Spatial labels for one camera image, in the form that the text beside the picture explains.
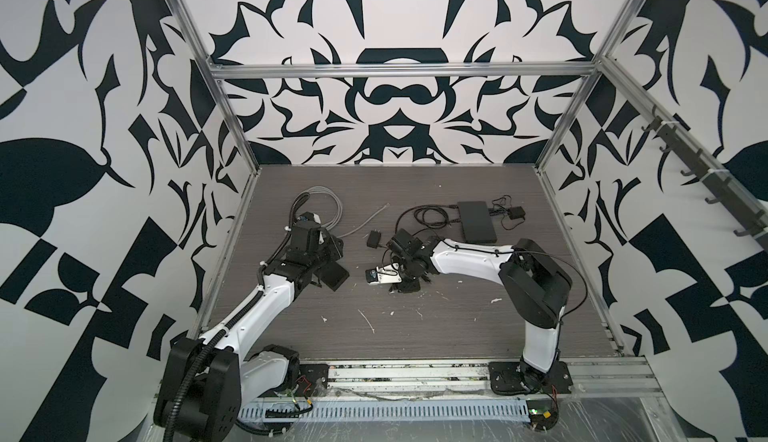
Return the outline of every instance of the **coiled gray cable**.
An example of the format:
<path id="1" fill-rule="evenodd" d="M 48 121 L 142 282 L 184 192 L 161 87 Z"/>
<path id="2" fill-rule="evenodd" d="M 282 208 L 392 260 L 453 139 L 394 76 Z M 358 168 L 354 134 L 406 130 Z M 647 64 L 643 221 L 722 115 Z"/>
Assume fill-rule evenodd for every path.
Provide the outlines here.
<path id="1" fill-rule="evenodd" d="M 328 229 L 329 231 L 331 231 L 331 229 L 336 227 L 336 225 L 339 223 L 339 221 L 341 221 L 341 215 L 344 212 L 344 205 L 342 204 L 341 199 L 339 199 L 339 197 L 336 196 L 336 193 L 334 193 L 331 189 L 329 189 L 328 187 L 325 187 L 325 186 L 310 187 L 309 189 L 307 189 L 307 190 L 305 190 L 303 192 L 310 193 L 310 194 L 325 194 L 326 196 L 331 196 L 331 198 L 334 200 L 334 202 L 336 202 L 336 215 L 333 217 L 333 219 L 331 219 L 327 223 L 322 224 L 322 226 L 325 227 L 326 229 Z M 374 212 L 368 219 L 365 220 L 365 222 L 363 222 L 359 226 L 355 227 L 354 229 L 352 229 L 348 233 L 342 234 L 341 236 L 337 236 L 337 237 L 339 237 L 339 238 L 347 237 L 347 236 L 349 236 L 351 234 L 356 233 L 363 226 L 365 226 L 366 224 L 371 222 L 371 219 L 373 219 L 374 217 L 379 215 L 379 213 L 381 211 L 383 211 L 384 209 L 386 209 L 387 207 L 389 207 L 389 203 L 384 204 L 384 207 L 381 207 L 379 210 Z"/>

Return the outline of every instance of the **wooden table surface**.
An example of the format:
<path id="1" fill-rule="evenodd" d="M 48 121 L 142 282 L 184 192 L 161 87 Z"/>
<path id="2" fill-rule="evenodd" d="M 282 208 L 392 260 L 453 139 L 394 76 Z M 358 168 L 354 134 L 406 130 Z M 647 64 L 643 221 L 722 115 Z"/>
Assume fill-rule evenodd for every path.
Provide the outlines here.
<path id="1" fill-rule="evenodd" d="M 386 285 L 368 285 L 364 271 L 380 265 L 384 249 L 370 249 L 371 229 L 382 232 L 384 245 L 403 210 L 419 204 L 454 204 L 462 200 L 491 200 L 504 194 L 523 206 L 526 220 L 514 230 L 494 217 L 497 244 L 529 238 L 542 248 L 573 262 L 541 184 L 528 165 L 494 167 L 291 167 L 267 166 L 256 184 L 249 212 L 237 241 L 211 324 L 221 321 L 253 290 L 259 261 L 283 238 L 294 197 L 312 186 L 331 188 L 344 208 L 332 233 L 343 234 L 385 203 L 390 206 L 358 233 L 344 238 L 340 261 L 350 277 L 337 292 L 310 285 L 262 334 L 254 348 L 280 344 L 299 351 L 303 359 L 354 358 L 489 358 L 518 357 L 524 345 L 524 321 L 514 310 L 503 286 L 466 275 L 437 275 L 422 284 L 420 293 L 390 293 Z M 332 199 L 312 195 L 301 212 L 320 215 L 323 222 L 336 211 Z M 458 217 L 458 211 L 448 209 Z M 506 226 L 513 222 L 504 221 Z M 422 229 L 411 215 L 400 226 Z M 439 231 L 462 241 L 461 224 Z M 568 307 L 584 295 L 574 271 Z M 613 355 L 590 301 L 570 314 L 560 338 L 562 355 Z"/>

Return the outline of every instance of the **white scratch mark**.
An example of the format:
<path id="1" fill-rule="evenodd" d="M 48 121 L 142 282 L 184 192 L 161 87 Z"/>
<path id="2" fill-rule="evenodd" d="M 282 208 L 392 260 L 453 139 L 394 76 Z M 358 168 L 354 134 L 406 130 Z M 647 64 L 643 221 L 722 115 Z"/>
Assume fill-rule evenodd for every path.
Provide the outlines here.
<path id="1" fill-rule="evenodd" d="M 365 315 L 365 314 L 363 314 L 363 313 L 362 313 L 362 311 L 361 311 L 360 309 L 357 309 L 357 312 L 358 312 L 358 313 L 360 313 L 360 315 L 362 316 L 362 318 L 363 318 L 363 319 L 365 319 L 365 320 L 366 320 L 366 322 L 368 322 L 368 327 L 370 327 L 370 328 L 371 328 L 371 332 L 373 332 L 373 333 L 375 334 L 375 333 L 376 333 L 376 330 L 373 328 L 373 326 L 371 325 L 371 322 L 368 320 L 368 318 L 366 317 L 366 315 Z"/>

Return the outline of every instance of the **black and white patterned wall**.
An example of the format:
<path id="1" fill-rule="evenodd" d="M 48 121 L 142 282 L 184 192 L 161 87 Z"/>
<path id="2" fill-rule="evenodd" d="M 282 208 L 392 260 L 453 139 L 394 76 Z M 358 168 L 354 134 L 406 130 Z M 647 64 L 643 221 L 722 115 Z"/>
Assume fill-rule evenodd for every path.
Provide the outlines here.
<path id="1" fill-rule="evenodd" d="M 0 6 L 2 438 L 136 440 L 249 171 L 164 0 Z"/>
<path id="2" fill-rule="evenodd" d="M 229 80 L 261 163 L 533 163 L 579 76 Z"/>
<path id="3" fill-rule="evenodd" d="M 623 1 L 186 0 L 223 65 L 587 61 Z M 246 99 L 232 102 L 261 163 L 530 163 L 577 79 L 242 81 L 227 91 Z"/>
<path id="4" fill-rule="evenodd" d="M 618 60 L 766 197 L 766 0 L 648 0 Z M 768 437 L 768 254 L 601 79 L 546 173 L 628 352 L 692 440 Z"/>

